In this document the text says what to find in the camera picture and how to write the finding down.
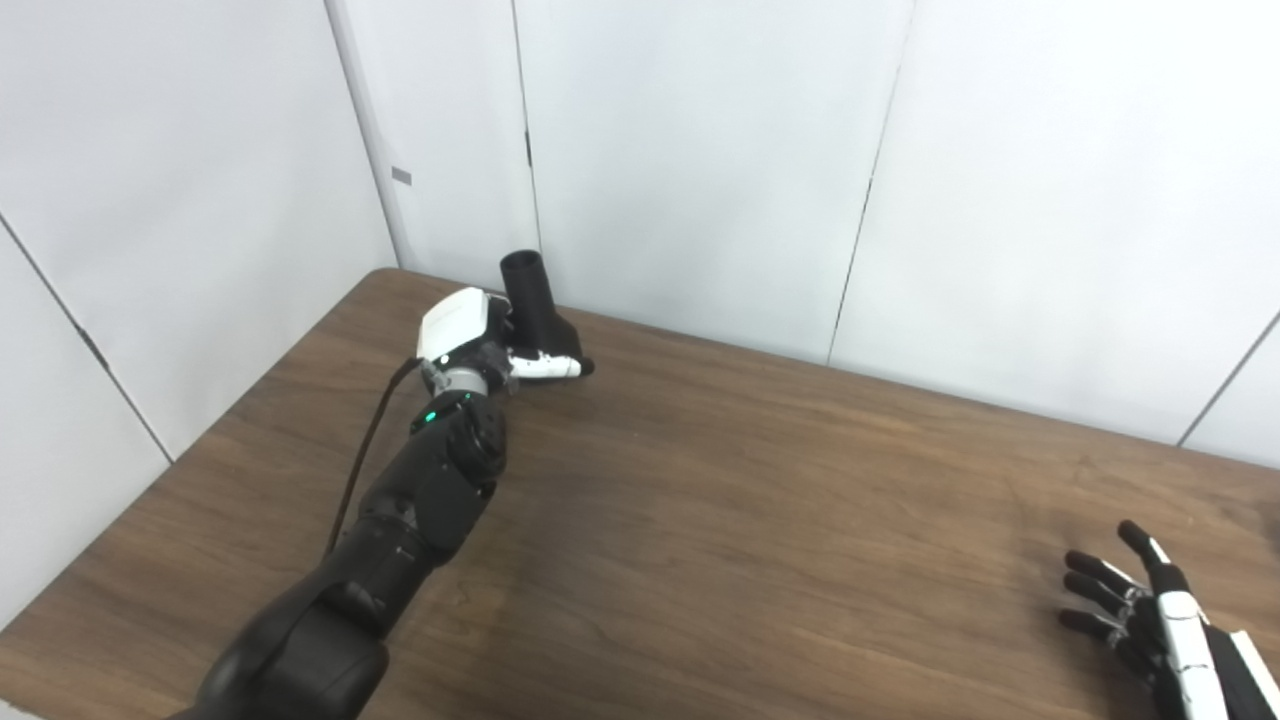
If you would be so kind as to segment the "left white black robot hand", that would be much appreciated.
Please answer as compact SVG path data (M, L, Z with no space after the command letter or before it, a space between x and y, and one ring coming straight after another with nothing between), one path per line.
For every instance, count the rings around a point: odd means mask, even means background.
M416 350L434 398L448 392L515 393L591 375L595 363L549 300L511 300L467 287L422 316Z

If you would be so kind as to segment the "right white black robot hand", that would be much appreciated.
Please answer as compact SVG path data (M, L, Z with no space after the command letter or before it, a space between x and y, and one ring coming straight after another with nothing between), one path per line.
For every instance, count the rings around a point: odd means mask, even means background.
M1060 625L1107 648L1148 691L1161 719L1276 719L1277 682L1249 634L1210 620L1185 573L1146 529L1124 520L1117 537L1148 580L1069 550L1062 587L1098 611L1062 609Z

